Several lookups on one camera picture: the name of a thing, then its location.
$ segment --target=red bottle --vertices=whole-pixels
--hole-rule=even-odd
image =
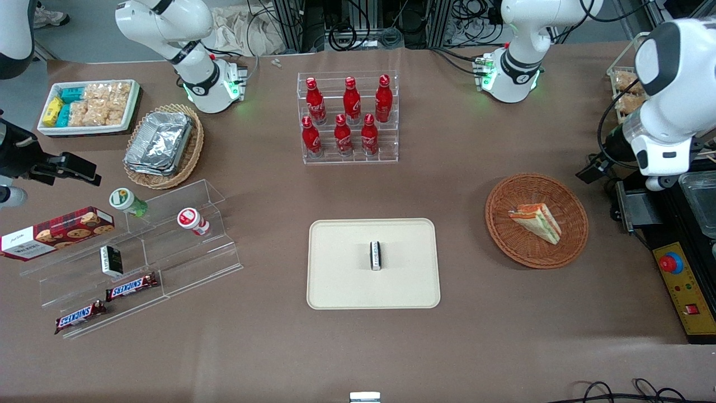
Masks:
[[[375,92],[375,118],[385,123],[390,119],[390,108],[393,106],[393,92],[390,90],[390,77],[383,74],[379,79],[380,86]]]
[[[343,93],[343,108],[349,125],[360,123],[360,94],[356,90],[356,79],[346,77],[346,92]]]
[[[326,103],[323,101],[323,94],[318,89],[316,79],[306,78],[306,87],[309,89],[306,94],[306,103],[309,104],[309,113],[317,125],[326,123]]]
[[[313,122],[311,122],[309,116],[304,116],[301,120],[301,124],[304,127],[304,144],[306,145],[309,158],[321,157],[323,155],[323,148],[321,148],[321,138],[319,137],[318,129],[313,126]]]
[[[378,128],[375,127],[373,115],[365,114],[363,129],[360,131],[360,138],[363,142],[363,152],[372,157],[378,154]]]
[[[336,130],[333,131],[336,136],[336,147],[341,157],[350,157],[353,155],[353,143],[351,143],[351,128],[346,125],[346,115],[339,113],[336,115]]]

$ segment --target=sandwich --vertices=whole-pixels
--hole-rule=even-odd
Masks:
[[[520,204],[517,210],[510,212],[509,215],[514,222],[552,245],[557,245],[559,242],[562,230],[546,204]]]

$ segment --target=brown tablecloth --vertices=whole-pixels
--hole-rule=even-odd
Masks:
[[[604,72],[625,43],[555,46],[522,103],[475,90],[428,51],[322,52],[261,60],[246,101],[201,115],[206,141],[187,183],[208,179],[245,268],[74,341],[53,336],[37,282],[2,260],[0,395],[30,402],[542,402],[578,396],[580,381],[634,392],[631,378],[714,399],[716,349],[685,344],[649,251],[609,219],[598,184],[574,177],[596,147],[609,101]],[[253,60],[246,60],[253,66]],[[296,74],[397,69],[400,162],[305,167]],[[187,103],[167,62],[50,62],[51,82],[132,78],[139,113]],[[104,176],[50,188],[22,181],[28,203],[0,211],[7,233],[129,186],[126,136],[42,139]],[[554,176],[580,198],[589,243],[560,270],[527,270],[484,225],[488,192],[518,172]],[[317,219],[427,217],[435,223],[442,300],[430,310],[312,310],[308,231]]]

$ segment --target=wicker basket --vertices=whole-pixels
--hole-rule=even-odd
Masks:
[[[191,175],[191,172],[194,170],[196,164],[199,162],[199,154],[201,154],[201,148],[204,145],[204,128],[202,127],[201,122],[199,121],[199,117],[196,115],[196,112],[194,112],[188,106],[176,104],[164,105],[154,109],[153,112],[181,112],[189,116],[193,121],[190,138],[186,144],[186,148],[184,149],[184,155],[182,156],[182,160],[179,164],[179,169],[177,173],[172,176],[139,174],[138,172],[130,170],[127,166],[125,166],[125,171],[127,172],[127,175],[130,177],[132,182],[136,184],[157,190],[169,189],[184,182],[189,177],[189,175]],[[142,123],[144,123],[144,120],[147,118],[147,116],[149,116],[149,114],[145,115],[145,117],[142,118],[142,120],[135,126],[135,129],[132,132],[132,136],[130,137],[129,144],[127,144],[127,150],[129,150],[132,145],[132,142],[137,137],[139,127],[142,125]]]
[[[544,203],[562,229],[557,245],[514,222],[508,212],[519,204]],[[518,174],[502,180],[485,204],[490,236],[507,256],[535,269],[555,269],[573,262],[584,250],[589,221],[571,190],[540,174]]]

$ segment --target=clear acrylic bottle rack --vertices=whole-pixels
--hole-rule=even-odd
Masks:
[[[390,89],[393,92],[393,106],[390,111],[390,119],[386,123],[376,120],[378,127],[378,154],[375,156],[366,156],[361,147],[360,131],[363,127],[363,117],[366,113],[375,113],[375,92],[378,89],[378,79],[381,75],[390,76]],[[301,118],[309,114],[308,105],[306,104],[306,78],[313,77],[316,79],[318,89],[323,94],[326,103],[326,123],[324,125],[316,125],[318,129],[321,146],[323,147],[323,156],[320,158],[309,158],[306,146],[301,137],[303,128],[301,126]],[[351,142],[353,143],[353,155],[343,157],[338,154],[336,147],[336,138],[333,131],[336,128],[336,115],[344,113],[343,93],[346,89],[346,77],[355,77],[356,89],[360,93],[361,98],[361,123],[359,125],[351,125]],[[298,95],[299,116],[297,120],[297,128],[299,131],[298,139],[301,144],[301,152],[303,153],[304,163],[306,165],[318,165],[329,163],[395,163],[398,161],[398,122],[399,122],[399,94],[398,91],[398,73],[396,70],[386,71],[369,71],[369,72],[311,72],[299,73],[296,86]]]
[[[42,307],[56,312],[60,318],[96,300],[104,302],[107,289],[155,273],[159,286],[104,302],[106,313],[61,333],[65,338],[76,338],[240,270],[243,266],[235,242],[226,234],[216,206],[223,200],[206,180],[170,191],[147,200],[149,208],[144,217],[119,213],[121,219],[115,218],[115,233],[87,240],[86,245],[78,244],[77,250],[66,248],[41,257],[46,260],[37,262],[22,275],[39,280]],[[179,227],[176,217],[185,207],[196,208],[209,221],[209,234],[200,237]],[[127,229],[121,229],[117,222],[125,219]],[[100,247],[105,245],[120,251],[122,277],[111,278],[102,272]],[[47,325],[48,332],[54,331],[53,323]]]

